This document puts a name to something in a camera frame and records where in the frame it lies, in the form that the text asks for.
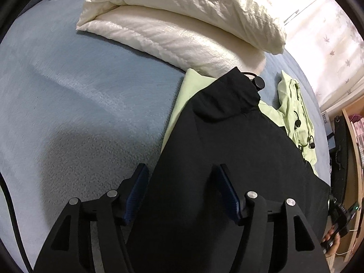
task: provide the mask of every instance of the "wooden shelf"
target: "wooden shelf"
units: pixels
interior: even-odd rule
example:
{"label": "wooden shelf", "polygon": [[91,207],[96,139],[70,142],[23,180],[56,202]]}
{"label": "wooden shelf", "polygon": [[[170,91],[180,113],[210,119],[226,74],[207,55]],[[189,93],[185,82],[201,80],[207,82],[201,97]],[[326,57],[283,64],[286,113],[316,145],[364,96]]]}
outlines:
{"label": "wooden shelf", "polygon": [[[342,112],[350,132],[350,138],[348,139],[348,176],[344,206],[349,208],[354,202],[359,202],[360,212],[355,215],[349,224],[349,228],[351,230],[358,230],[362,209],[361,203],[363,199],[363,172],[361,168],[359,150],[356,144],[356,137],[349,120],[349,116],[352,114],[360,114],[361,116],[364,116],[364,97],[359,98],[354,103],[345,107]],[[350,260],[351,256],[356,252],[361,241],[364,239],[363,223],[361,223],[361,226],[360,234],[358,234],[357,231],[351,231],[348,235],[343,237],[340,242],[337,253],[344,254],[345,252],[348,252],[343,255],[344,262],[348,262]]]}

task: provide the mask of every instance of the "hand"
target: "hand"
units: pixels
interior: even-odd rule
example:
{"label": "hand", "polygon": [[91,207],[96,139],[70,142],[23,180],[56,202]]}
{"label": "hand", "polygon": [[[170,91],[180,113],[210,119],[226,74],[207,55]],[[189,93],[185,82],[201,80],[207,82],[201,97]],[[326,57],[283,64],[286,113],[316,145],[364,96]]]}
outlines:
{"label": "hand", "polygon": [[[331,235],[334,234],[334,232],[335,232],[335,227],[332,226],[331,229],[327,232],[327,234],[322,238],[321,242],[329,240]],[[336,233],[335,238],[334,238],[334,244],[332,245],[330,250],[328,252],[326,252],[325,257],[328,258],[328,257],[333,256],[337,252],[339,245],[340,245],[340,234]]]}

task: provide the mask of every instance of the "white curtain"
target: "white curtain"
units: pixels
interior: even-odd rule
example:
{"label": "white curtain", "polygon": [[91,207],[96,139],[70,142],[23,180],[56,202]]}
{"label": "white curtain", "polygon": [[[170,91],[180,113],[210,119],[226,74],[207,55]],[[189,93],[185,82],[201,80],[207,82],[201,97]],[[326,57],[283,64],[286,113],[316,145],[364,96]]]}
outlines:
{"label": "white curtain", "polygon": [[286,49],[306,74],[321,111],[334,116],[364,94],[364,42],[335,0],[301,7],[286,31]]}

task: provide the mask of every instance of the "white duvet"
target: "white duvet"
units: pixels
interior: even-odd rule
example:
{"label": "white duvet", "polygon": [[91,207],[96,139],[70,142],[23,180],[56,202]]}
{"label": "white duvet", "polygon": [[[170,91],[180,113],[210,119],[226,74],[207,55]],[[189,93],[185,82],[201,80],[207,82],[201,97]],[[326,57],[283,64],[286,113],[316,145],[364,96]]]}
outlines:
{"label": "white duvet", "polygon": [[263,51],[284,49],[268,0],[85,0],[77,30],[147,52],[182,70],[260,74]]}

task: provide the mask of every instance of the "black fabric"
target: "black fabric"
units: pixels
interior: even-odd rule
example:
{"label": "black fabric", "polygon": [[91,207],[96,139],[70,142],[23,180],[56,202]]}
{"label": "black fabric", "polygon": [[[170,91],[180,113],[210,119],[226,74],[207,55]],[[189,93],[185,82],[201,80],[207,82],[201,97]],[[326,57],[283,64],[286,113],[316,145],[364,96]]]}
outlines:
{"label": "black fabric", "polygon": [[[254,190],[267,200],[294,198],[317,237],[323,236],[330,187],[261,113],[259,100],[234,68],[188,101],[128,239],[136,273],[229,272],[243,228],[227,218],[210,181],[221,163],[239,196]],[[268,230],[272,234],[273,226]],[[267,233],[267,243],[271,238]]]}

